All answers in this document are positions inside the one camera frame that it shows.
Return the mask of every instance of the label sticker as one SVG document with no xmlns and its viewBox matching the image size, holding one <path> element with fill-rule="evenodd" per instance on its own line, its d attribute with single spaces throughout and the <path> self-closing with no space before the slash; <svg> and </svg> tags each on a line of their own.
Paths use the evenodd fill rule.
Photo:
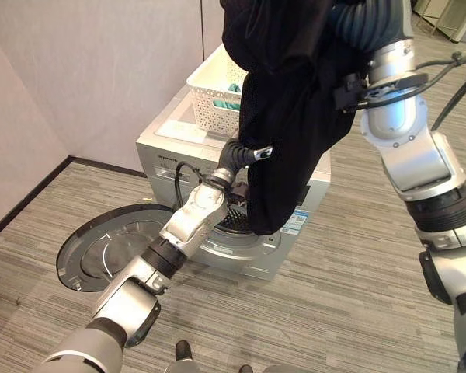
<svg viewBox="0 0 466 373">
<path fill-rule="evenodd" d="M 289 235 L 298 235 L 304 223 L 308 220 L 309 213 L 302 210 L 295 210 L 292 216 L 282 227 L 281 232 Z"/>
<path fill-rule="evenodd" d="M 207 136 L 207 131 L 199 129 L 195 124 L 178 120 L 167 120 L 155 133 L 165 138 L 176 138 L 197 144 L 202 144 Z"/>
</svg>

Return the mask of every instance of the white wall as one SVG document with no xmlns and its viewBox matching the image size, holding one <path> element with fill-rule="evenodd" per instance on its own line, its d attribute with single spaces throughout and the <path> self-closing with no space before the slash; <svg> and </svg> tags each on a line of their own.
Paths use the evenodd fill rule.
<svg viewBox="0 0 466 373">
<path fill-rule="evenodd" d="M 202 61 L 200 0 L 0 0 L 0 45 L 71 155 L 139 170 L 135 140 Z"/>
<path fill-rule="evenodd" d="M 0 48 L 0 220 L 67 155 Z"/>
<path fill-rule="evenodd" d="M 222 43 L 224 10 L 219 0 L 202 0 L 203 48 L 207 58 Z"/>
</svg>

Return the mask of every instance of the person's foot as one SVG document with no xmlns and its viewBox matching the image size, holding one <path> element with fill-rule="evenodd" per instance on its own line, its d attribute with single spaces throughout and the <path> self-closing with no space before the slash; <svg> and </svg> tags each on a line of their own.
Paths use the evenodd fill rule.
<svg viewBox="0 0 466 373">
<path fill-rule="evenodd" d="M 191 359 L 192 358 L 192 347 L 185 340 L 180 340 L 175 347 L 176 361 Z"/>
<path fill-rule="evenodd" d="M 238 373 L 254 373 L 254 370 L 250 365 L 242 365 Z"/>
</svg>

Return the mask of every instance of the green item in basket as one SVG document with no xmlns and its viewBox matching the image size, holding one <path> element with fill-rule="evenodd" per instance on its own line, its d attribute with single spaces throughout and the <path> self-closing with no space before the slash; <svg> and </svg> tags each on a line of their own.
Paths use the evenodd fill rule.
<svg viewBox="0 0 466 373">
<path fill-rule="evenodd" d="M 236 83 L 233 83 L 229 86 L 228 91 L 241 92 L 240 86 Z M 222 107 L 223 109 L 230 109 L 240 111 L 239 103 L 227 103 L 226 101 L 221 101 L 220 99 L 215 99 L 213 101 L 215 107 Z"/>
</svg>

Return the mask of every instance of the wall baseboard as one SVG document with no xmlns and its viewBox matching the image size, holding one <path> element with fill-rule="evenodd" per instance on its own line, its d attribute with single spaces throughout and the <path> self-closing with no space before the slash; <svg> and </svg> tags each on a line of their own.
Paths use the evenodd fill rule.
<svg viewBox="0 0 466 373">
<path fill-rule="evenodd" d="M 0 232 L 22 211 L 30 204 L 34 198 L 40 194 L 40 192 L 57 177 L 59 173 L 65 170 L 67 166 L 73 161 L 75 157 L 68 156 L 61 164 L 49 173 L 33 190 L 31 190 L 1 221 L 0 221 Z"/>
<path fill-rule="evenodd" d="M 108 169 L 109 171 L 115 171 L 116 173 L 125 173 L 127 175 L 139 176 L 144 178 L 147 177 L 147 175 L 145 175 L 142 171 L 135 171 L 134 169 L 127 169 L 125 167 L 114 166 L 110 165 L 109 163 L 92 161 L 91 159 L 73 157 L 72 161 L 74 163 L 80 163 L 82 165 L 96 167 L 97 169 Z"/>
<path fill-rule="evenodd" d="M 62 171 L 65 170 L 72 162 L 80 163 L 82 165 L 87 165 L 91 167 L 96 167 L 98 169 L 107 169 L 109 171 L 114 171 L 117 173 L 124 173 L 132 176 L 139 176 L 146 178 L 147 176 L 140 171 L 135 171 L 133 169 L 126 169 L 124 167 L 113 166 L 107 163 L 92 161 L 90 159 L 78 158 L 69 155 L 64 161 L 62 161 L 55 169 L 49 173 L 43 180 L 41 180 L 38 185 L 36 185 L 33 190 L 31 190 L 24 198 L 21 200 L 1 221 L 0 221 L 0 232 L 9 225 L 9 223 L 22 211 L 24 208 L 30 204 L 34 198 L 45 189 L 48 184 L 50 184 Z"/>
</svg>

